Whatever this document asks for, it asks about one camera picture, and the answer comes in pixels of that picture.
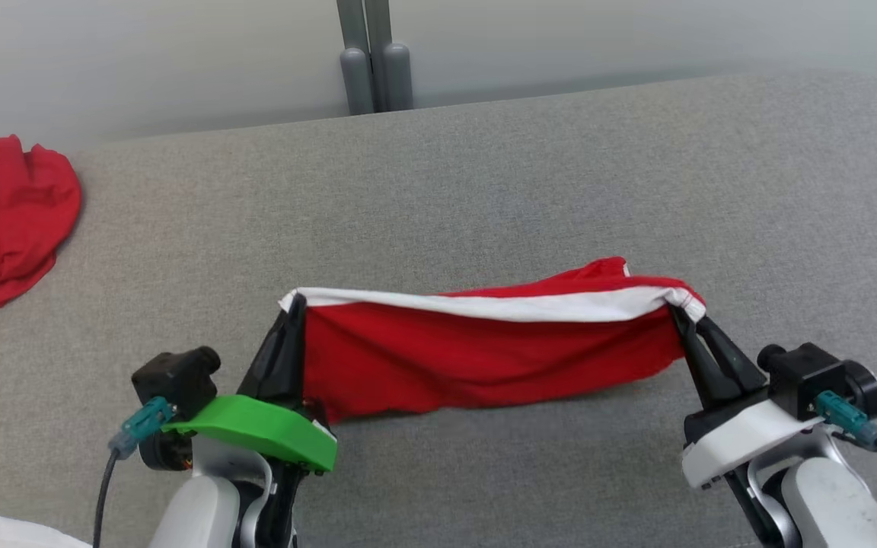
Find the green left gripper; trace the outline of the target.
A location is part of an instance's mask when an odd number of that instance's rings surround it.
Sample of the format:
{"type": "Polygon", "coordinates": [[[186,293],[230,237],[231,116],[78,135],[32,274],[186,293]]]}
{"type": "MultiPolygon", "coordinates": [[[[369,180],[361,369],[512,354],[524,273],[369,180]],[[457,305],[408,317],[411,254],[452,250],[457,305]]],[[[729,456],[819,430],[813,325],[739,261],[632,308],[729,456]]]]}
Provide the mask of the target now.
{"type": "Polygon", "coordinates": [[[279,312],[251,361],[238,388],[240,395],[216,397],[194,419],[173,420],[163,431],[204,435],[313,473],[334,471],[337,440],[330,430],[275,405],[303,399],[307,305],[306,298],[290,296],[289,308],[279,312]]]}

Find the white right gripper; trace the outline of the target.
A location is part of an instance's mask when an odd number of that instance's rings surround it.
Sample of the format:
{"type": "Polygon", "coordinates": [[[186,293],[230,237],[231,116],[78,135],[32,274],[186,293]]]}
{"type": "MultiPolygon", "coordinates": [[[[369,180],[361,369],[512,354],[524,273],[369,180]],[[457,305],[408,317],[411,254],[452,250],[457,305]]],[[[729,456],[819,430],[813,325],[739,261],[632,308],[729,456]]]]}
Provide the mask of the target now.
{"type": "Polygon", "coordinates": [[[787,450],[804,448],[804,459],[815,450],[816,457],[835,460],[834,444],[820,419],[795,419],[762,392],[728,403],[765,388],[768,378],[710,317],[693,322],[672,305],[671,318],[703,407],[683,422],[682,473],[692,488],[725,479],[733,490],[753,490],[741,466],[769,451],[782,452],[784,445],[787,450]]]}

